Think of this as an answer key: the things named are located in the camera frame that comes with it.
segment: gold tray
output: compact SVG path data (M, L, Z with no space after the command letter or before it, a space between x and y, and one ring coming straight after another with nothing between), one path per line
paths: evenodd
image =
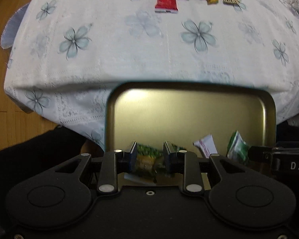
M106 114L106 150L125 150L132 140L158 149L164 141L201 155L193 142L213 135L226 155L238 130L250 145L273 146L276 110L262 90L185 82L130 82L110 95Z

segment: red package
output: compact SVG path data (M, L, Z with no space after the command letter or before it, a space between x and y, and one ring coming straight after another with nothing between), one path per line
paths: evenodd
M178 13L176 0L157 0L155 12L160 13Z

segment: round pad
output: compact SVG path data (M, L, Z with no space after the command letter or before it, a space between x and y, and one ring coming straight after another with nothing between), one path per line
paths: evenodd
M41 186L31 190L28 201L37 207L51 207L64 199L64 190L56 186Z
M211 207L224 221L248 229L269 229L292 216L296 198L286 185L256 172L228 175L209 193Z
M34 176L13 187L7 211L22 225L51 229L73 222L90 207L88 187L68 173Z
M273 201L273 194L261 186L245 186L237 191L236 198L248 207L265 207Z

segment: white tablecloth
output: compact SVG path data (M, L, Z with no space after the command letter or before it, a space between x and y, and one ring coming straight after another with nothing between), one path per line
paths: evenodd
M299 113L299 15L279 0L32 0L6 93L104 148L110 91L129 80L224 83L269 91L277 122Z

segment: screw head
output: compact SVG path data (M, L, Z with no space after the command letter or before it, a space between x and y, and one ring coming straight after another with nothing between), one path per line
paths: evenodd
M189 192L200 192L202 189L202 186L198 184L190 184L186 186L186 190Z
M147 192L146 192L146 195L149 195L149 196L153 196L154 194L155 194L154 191L147 191Z
M98 189L101 192L109 193L109 192L114 191L114 186L110 185L110 184L103 184L103 185L100 185Z
M22 235L16 234L13 239L24 239Z

